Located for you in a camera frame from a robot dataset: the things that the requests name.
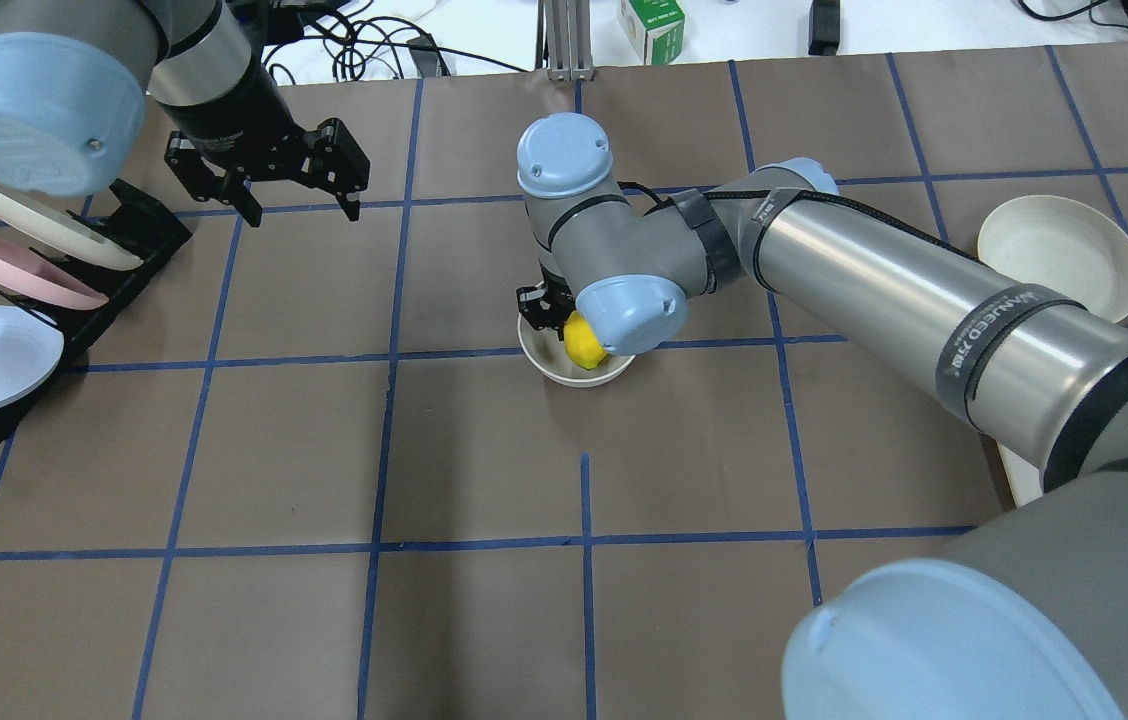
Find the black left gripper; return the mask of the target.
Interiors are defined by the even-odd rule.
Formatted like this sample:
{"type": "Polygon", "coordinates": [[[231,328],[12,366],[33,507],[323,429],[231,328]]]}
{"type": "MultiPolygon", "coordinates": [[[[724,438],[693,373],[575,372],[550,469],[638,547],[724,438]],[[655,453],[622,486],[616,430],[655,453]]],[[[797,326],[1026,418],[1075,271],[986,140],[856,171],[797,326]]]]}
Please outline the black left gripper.
{"type": "Polygon", "coordinates": [[[300,128],[284,100],[213,100],[164,106],[177,128],[164,161],[195,201],[221,202],[257,228],[263,209],[252,181],[291,181],[335,199],[349,222],[360,219],[360,195],[369,184],[371,160],[341,118],[300,128]],[[221,176],[209,167],[224,169],[221,176]]]}

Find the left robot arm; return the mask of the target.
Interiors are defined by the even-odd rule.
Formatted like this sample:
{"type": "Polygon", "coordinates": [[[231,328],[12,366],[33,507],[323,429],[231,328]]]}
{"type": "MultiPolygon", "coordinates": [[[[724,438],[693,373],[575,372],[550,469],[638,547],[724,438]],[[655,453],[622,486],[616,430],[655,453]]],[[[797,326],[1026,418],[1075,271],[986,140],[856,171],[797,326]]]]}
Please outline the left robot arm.
{"type": "Polygon", "coordinates": [[[320,190],[350,222],[371,163],[340,118],[299,126],[263,63],[273,5],[0,1],[0,184],[76,197],[116,181],[155,104],[199,202],[261,223],[259,182],[320,190]]]}

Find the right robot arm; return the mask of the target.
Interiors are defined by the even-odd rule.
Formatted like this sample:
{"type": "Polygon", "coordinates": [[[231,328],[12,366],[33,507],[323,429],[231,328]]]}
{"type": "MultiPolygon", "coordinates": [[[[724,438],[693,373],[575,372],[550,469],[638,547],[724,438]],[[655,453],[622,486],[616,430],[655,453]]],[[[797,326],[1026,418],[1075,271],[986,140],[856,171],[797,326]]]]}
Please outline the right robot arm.
{"type": "Polygon", "coordinates": [[[841,197],[814,160],[640,216],[599,123],[519,138],[544,291],[638,355],[741,275],[1041,469],[1040,498],[876,568],[788,638],[788,719],[1128,719],[1128,328],[841,197]]]}

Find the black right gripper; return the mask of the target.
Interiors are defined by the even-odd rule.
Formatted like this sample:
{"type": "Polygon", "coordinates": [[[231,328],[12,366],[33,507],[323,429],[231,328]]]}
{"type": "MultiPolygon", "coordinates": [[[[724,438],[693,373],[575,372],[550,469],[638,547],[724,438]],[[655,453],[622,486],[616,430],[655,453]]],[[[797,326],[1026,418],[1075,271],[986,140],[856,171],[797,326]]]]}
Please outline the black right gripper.
{"type": "Polygon", "coordinates": [[[532,330],[561,333],[565,313],[576,310],[576,299],[563,276],[547,267],[540,267],[540,283],[517,288],[517,309],[532,330]]]}

